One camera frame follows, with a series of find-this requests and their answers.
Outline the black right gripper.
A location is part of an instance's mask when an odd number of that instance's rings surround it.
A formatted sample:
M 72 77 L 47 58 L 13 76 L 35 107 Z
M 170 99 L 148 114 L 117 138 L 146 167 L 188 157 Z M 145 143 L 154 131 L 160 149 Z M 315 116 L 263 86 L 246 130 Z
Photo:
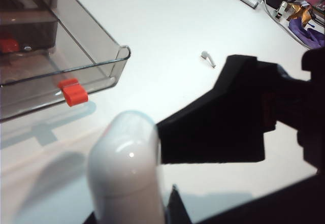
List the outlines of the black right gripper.
M 258 72 L 259 85 L 274 93 L 275 119 L 297 130 L 303 159 L 324 173 L 324 48 L 305 52 L 301 69 L 307 81 L 291 77 L 282 66 L 266 63 Z

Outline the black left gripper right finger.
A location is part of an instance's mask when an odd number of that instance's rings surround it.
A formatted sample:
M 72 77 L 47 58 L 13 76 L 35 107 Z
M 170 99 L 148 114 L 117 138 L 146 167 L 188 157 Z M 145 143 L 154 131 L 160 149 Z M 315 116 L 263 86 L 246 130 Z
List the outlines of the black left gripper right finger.
M 181 199 L 178 186 L 173 184 L 165 208 L 165 223 L 168 224 L 191 224 L 192 221 Z

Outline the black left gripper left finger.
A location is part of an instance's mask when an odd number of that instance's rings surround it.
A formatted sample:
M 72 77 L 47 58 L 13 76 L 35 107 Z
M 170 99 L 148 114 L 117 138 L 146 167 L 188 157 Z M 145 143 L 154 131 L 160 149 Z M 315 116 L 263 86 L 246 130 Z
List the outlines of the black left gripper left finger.
M 90 213 L 90 215 L 86 218 L 83 224 L 97 224 L 94 212 Z

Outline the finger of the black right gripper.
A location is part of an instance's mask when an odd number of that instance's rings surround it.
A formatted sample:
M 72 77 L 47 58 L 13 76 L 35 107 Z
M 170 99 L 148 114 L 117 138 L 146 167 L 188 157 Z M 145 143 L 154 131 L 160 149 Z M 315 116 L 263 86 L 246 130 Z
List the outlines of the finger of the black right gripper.
M 257 58 L 231 55 L 213 88 L 157 124 L 163 164 L 265 159 Z

